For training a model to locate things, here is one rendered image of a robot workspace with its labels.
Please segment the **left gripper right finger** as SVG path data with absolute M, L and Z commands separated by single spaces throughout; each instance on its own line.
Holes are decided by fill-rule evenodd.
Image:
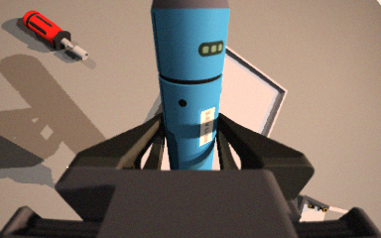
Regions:
M 295 200 L 315 173 L 304 153 L 241 126 L 220 112 L 216 146 L 221 170 L 239 170 L 231 146 L 239 157 L 240 170 L 272 172 L 285 200 Z

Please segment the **red-handled nut driver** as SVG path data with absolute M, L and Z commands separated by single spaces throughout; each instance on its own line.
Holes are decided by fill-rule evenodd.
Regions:
M 29 30 L 33 31 L 49 43 L 53 44 L 56 50 L 71 48 L 72 53 L 78 56 L 80 59 L 86 60 L 88 58 L 88 52 L 79 46 L 74 47 L 70 43 L 70 32 L 63 31 L 60 27 L 41 15 L 39 12 L 27 12 L 23 18 L 23 23 Z

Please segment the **blue nut driver barrel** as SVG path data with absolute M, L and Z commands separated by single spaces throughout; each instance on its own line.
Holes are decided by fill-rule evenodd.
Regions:
M 212 170 L 229 21 L 227 0 L 153 0 L 170 170 Z

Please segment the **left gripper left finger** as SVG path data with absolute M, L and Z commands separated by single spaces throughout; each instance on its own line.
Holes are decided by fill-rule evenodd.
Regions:
M 116 167 L 119 170 L 160 170 L 165 140 L 164 116 L 161 112 L 142 125 L 78 152 L 68 168 Z M 150 154 L 141 169 L 142 158 L 149 148 L 151 148 Z

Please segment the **beige rectangular tray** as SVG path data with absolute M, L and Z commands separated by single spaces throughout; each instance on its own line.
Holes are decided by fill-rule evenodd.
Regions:
M 226 46 L 219 112 L 269 138 L 287 91 Z

